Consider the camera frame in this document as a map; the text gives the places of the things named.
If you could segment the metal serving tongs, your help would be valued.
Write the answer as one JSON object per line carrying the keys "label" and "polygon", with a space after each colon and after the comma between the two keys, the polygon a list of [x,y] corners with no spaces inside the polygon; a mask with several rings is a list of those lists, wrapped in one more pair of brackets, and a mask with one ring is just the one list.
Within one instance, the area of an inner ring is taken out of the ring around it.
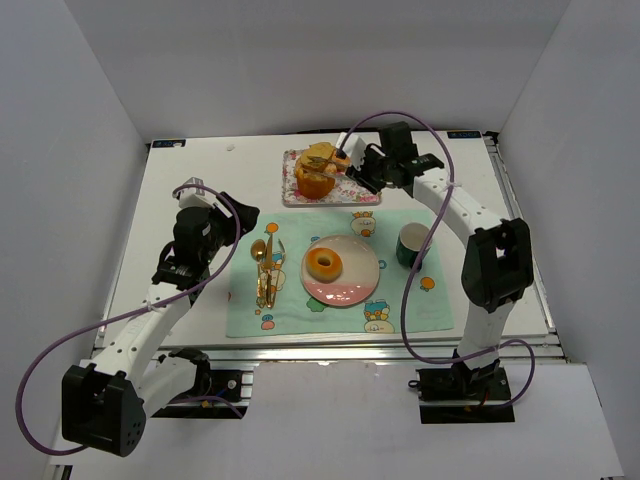
{"label": "metal serving tongs", "polygon": [[303,170],[305,172],[309,172],[311,174],[317,174],[319,176],[322,177],[326,177],[326,178],[331,178],[331,179],[335,179],[335,180],[348,180],[349,177],[347,176],[347,171],[345,173],[338,173],[336,166],[333,164],[333,162],[331,161],[331,164],[327,166],[327,168],[323,171],[323,172],[318,172],[318,171],[311,171],[311,170],[307,170],[304,169]]}

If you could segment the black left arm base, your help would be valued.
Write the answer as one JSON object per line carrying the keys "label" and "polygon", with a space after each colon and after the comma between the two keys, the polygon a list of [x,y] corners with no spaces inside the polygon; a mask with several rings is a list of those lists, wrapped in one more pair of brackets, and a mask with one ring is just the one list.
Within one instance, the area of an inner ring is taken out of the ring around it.
{"label": "black left arm base", "polygon": [[145,412],[150,418],[240,419],[248,409],[247,374],[216,368],[195,348],[165,352],[143,377]]}

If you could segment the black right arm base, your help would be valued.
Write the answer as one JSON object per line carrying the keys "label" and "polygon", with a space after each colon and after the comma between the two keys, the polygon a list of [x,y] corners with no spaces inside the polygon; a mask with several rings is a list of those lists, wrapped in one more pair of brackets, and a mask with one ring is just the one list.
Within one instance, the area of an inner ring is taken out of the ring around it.
{"label": "black right arm base", "polygon": [[450,358],[429,358],[408,388],[418,395],[424,424],[510,423],[515,420],[509,380],[494,348]]}

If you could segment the sliced herb bread piece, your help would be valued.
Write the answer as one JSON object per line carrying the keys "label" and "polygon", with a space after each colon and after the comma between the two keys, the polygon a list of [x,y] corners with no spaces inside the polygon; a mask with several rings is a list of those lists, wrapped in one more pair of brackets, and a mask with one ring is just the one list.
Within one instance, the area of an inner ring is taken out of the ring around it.
{"label": "sliced herb bread piece", "polygon": [[300,156],[300,164],[304,169],[323,172],[331,164],[334,146],[328,142],[310,145]]}

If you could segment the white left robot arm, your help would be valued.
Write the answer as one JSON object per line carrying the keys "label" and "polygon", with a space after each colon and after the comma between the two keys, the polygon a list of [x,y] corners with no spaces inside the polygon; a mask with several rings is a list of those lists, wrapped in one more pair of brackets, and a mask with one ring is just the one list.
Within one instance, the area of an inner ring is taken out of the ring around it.
{"label": "white left robot arm", "polygon": [[173,239],[163,248],[142,311],[86,366],[72,366],[62,380],[61,433],[65,440],[120,457],[139,443],[148,418],[173,400],[193,401],[211,388],[208,356],[181,348],[152,357],[195,304],[223,247],[251,232],[259,209],[218,194],[216,206],[197,188],[178,193]]}

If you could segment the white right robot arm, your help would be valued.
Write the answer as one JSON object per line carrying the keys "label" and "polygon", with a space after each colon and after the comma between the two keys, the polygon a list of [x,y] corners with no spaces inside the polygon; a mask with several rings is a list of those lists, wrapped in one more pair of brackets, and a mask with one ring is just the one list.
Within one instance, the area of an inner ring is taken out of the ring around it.
{"label": "white right robot arm", "polygon": [[534,280],[531,236],[521,218],[506,219],[475,200],[455,180],[452,156],[421,154],[406,122],[383,126],[371,147],[352,131],[336,142],[348,157],[348,178],[372,193],[404,190],[436,215],[465,248],[461,285],[469,301],[463,336],[452,364],[473,379],[499,365],[499,344],[507,318]]}

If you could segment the orange glazed donut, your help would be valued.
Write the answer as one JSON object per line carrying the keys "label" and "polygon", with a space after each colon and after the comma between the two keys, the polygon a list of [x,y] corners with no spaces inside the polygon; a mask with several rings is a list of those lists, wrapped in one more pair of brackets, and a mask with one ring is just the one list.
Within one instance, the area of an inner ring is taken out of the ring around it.
{"label": "orange glazed donut", "polygon": [[325,283],[335,281],[343,271],[341,257],[326,247],[311,249],[306,254],[305,266],[312,278]]}

